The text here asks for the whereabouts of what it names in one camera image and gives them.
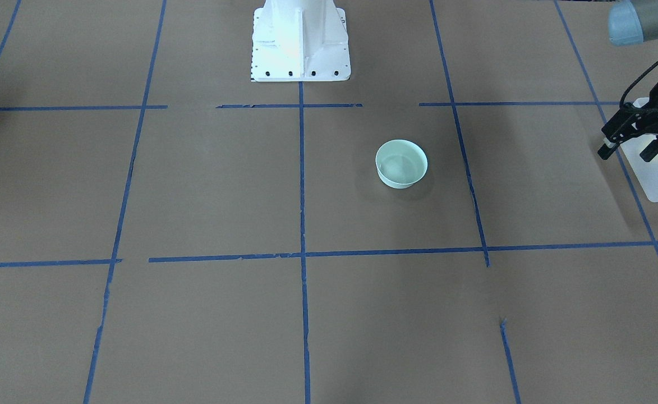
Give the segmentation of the mint green bowl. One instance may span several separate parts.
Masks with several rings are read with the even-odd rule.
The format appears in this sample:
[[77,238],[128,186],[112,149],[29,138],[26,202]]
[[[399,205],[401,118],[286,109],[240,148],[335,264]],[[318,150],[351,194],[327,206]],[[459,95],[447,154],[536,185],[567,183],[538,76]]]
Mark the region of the mint green bowl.
[[390,140],[375,154],[381,182],[393,189],[407,189],[421,181],[429,168],[428,157],[413,141]]

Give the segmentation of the clear plastic storage box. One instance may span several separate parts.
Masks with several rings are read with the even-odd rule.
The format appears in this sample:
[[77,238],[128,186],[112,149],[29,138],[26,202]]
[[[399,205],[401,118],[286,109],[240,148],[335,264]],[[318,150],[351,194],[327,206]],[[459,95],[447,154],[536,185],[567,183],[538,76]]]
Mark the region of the clear plastic storage box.
[[658,203],[658,154],[649,163],[645,162],[639,154],[656,138],[657,131],[649,131],[619,146],[636,174],[647,199],[654,203]]

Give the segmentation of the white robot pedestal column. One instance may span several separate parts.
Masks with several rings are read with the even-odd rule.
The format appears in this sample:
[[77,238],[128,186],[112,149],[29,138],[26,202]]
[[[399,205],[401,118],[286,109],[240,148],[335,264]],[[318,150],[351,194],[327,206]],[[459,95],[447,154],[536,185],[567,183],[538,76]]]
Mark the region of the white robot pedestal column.
[[333,1],[266,1],[252,16],[250,80],[349,80],[347,15]]

